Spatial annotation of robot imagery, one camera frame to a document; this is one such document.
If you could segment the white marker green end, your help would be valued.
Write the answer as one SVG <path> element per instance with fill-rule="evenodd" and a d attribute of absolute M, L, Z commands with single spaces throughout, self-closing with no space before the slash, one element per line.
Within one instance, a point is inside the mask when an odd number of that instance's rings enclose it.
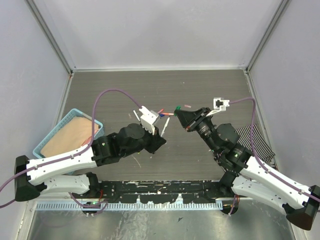
<path fill-rule="evenodd" d="M 160 134 L 161 137 L 164 136 L 165 131 L 166 131 L 168 125 L 169 125 L 169 122 L 170 122 L 170 117 L 168 117 L 168 118 L 166 119 L 166 121 L 165 121 L 165 124 L 164 124 L 163 129 L 162 129 L 161 134 Z"/>

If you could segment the dark green pen cap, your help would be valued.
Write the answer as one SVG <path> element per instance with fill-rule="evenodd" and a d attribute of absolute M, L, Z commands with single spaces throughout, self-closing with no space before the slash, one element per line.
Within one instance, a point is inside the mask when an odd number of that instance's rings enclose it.
<path fill-rule="evenodd" d="M 174 110 L 174 112 L 173 112 L 173 115 L 176 116 L 176 115 L 177 115 L 177 111 L 180 110 L 180 109 L 181 109 L 181 106 L 178 105 L 178 106 L 175 108 L 175 110 Z"/>

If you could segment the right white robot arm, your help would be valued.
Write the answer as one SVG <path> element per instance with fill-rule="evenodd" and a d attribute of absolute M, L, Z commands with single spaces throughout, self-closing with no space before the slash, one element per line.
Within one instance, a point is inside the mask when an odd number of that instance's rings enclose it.
<path fill-rule="evenodd" d="M 309 231 L 320 207 L 320 188 L 290 179 L 262 162 L 257 154 L 239 143 L 239 134 L 230 123 L 216 126 L 209 108 L 196 111 L 176 109 L 174 114 L 187 132 L 196 131 L 225 170 L 220 192 L 252 198 L 281 213 L 296 227 Z"/>

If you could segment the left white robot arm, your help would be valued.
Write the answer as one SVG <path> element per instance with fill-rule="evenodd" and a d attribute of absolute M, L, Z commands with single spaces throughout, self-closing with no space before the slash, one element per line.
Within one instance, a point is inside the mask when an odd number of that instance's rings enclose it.
<path fill-rule="evenodd" d="M 101 191 L 97 175 L 89 172 L 71 176 L 70 172 L 114 164 L 142 150 L 154 154 L 166 142 L 158 131 L 152 134 L 140 124 L 131 123 L 118 133 L 101 136 L 91 145 L 70 152 L 40 159 L 18 156 L 14 170 L 14 199 L 26 202 L 44 194 L 65 192 L 93 199 Z"/>

